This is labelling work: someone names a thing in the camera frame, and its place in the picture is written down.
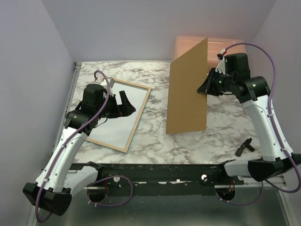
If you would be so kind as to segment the brown fibreboard backing board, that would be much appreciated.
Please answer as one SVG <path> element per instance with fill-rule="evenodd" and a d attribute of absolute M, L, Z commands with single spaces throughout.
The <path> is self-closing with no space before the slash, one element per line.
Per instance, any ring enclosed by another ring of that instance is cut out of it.
<path fill-rule="evenodd" d="M 208 39 L 170 64 L 166 134 L 206 130 L 207 97 L 197 89 L 207 78 Z"/>

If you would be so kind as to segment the orange translucent plastic box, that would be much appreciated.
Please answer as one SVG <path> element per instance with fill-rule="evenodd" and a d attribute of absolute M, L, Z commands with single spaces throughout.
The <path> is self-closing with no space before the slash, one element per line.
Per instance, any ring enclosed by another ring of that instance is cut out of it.
<path fill-rule="evenodd" d="M 176 60 L 178 57 L 186 53 L 188 50 L 199 44 L 205 37 L 197 37 L 197 36 L 178 36 L 175 39 L 174 49 L 172 60 Z M 218 65 L 217 54 L 220 51 L 232 44 L 241 43 L 242 40 L 235 39 L 225 39 L 225 38 L 208 38 L 208 54 L 207 54 L 207 67 L 208 70 L 211 68 L 216 68 Z M 246 49 L 244 45 L 238 45 L 230 48 L 227 51 L 228 54 L 235 53 L 246 53 Z"/>

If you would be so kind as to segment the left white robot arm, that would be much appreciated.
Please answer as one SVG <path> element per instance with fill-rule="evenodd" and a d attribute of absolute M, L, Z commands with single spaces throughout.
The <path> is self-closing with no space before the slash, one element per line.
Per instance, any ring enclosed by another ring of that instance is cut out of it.
<path fill-rule="evenodd" d="M 35 217 L 41 219 L 39 210 L 50 214 L 63 215 L 74 195 L 88 185 L 99 186 L 104 181 L 115 178 L 104 171 L 104 166 L 88 162 L 75 175 L 67 178 L 79 148 L 87 140 L 100 118 L 114 119 L 127 117 L 136 111 L 130 104 L 125 91 L 119 92 L 121 104 L 110 87 L 89 84 L 84 89 L 83 99 L 76 108 L 66 115 L 64 129 L 52 157 L 35 182 L 26 183 L 23 193 L 35 207 Z"/>

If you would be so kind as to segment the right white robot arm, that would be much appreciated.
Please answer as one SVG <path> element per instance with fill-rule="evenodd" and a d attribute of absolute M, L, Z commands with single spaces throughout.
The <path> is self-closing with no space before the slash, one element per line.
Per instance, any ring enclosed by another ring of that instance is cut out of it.
<path fill-rule="evenodd" d="M 247 54 L 221 57 L 218 66 L 210 70 L 197 92 L 217 97 L 225 93 L 234 95 L 251 118 L 260 143 L 261 158 L 224 163 L 224 168 L 216 173 L 219 183 L 228 184 L 235 176 L 251 177 L 261 182 L 301 163 L 300 154 L 294 154 L 285 141 L 275 112 L 268 104 L 268 83 L 261 76 L 250 76 Z"/>

